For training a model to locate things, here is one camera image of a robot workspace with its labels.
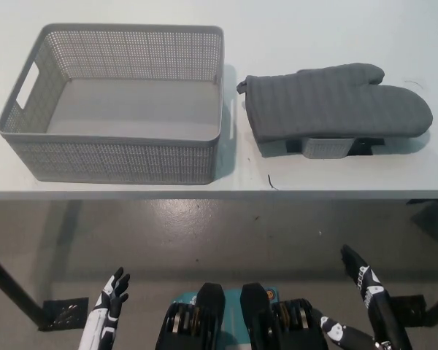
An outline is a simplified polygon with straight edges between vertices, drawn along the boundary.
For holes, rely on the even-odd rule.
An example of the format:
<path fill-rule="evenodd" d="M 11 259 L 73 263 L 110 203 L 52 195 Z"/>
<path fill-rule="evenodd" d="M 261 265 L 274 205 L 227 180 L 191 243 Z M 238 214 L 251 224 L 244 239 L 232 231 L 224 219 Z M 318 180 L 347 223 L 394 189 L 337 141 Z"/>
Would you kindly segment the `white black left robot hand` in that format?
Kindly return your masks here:
<path fill-rule="evenodd" d="M 88 315 L 80 339 L 79 350 L 110 350 L 112 349 L 122 305 L 128 300 L 128 285 L 130 274 L 119 267 L 110 276 L 101 290 L 95 306 Z"/>

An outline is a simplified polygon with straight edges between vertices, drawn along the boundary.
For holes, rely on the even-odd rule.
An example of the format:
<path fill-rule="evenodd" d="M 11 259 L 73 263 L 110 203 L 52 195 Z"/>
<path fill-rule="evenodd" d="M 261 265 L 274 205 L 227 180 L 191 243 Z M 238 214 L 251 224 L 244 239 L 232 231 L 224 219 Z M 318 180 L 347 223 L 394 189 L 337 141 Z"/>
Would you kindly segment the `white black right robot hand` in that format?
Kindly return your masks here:
<path fill-rule="evenodd" d="M 411 349 L 405 327 L 395 315 L 391 296 L 369 263 L 347 244 L 341 250 L 348 276 L 366 306 L 373 335 L 332 319 L 314 308 L 312 318 L 323 334 L 341 349 Z"/>

